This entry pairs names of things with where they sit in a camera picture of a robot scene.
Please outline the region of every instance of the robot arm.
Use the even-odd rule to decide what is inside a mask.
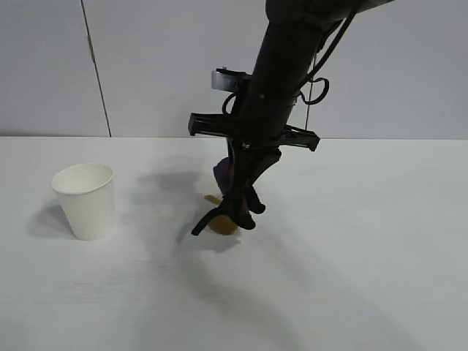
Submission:
[[[200,220],[192,234],[198,235],[211,219],[221,214],[228,215],[242,228],[255,227],[250,212],[260,214],[265,206],[253,184],[279,161],[279,147],[301,146],[314,151],[320,140],[313,132],[287,125],[301,87],[325,63],[356,13],[391,1],[267,0],[269,24],[253,73],[215,71],[213,87],[232,92],[223,104],[223,113],[193,113],[190,118],[191,135],[226,137],[228,148],[228,158],[214,168],[223,201]],[[341,23],[336,39],[308,72],[314,56]],[[226,107],[231,99],[235,101],[228,113]]]

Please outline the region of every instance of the white table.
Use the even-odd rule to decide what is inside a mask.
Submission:
[[[223,140],[0,138],[0,350],[468,350],[468,142],[283,152],[257,229],[195,238]],[[116,174],[100,241],[49,189],[81,162]]]

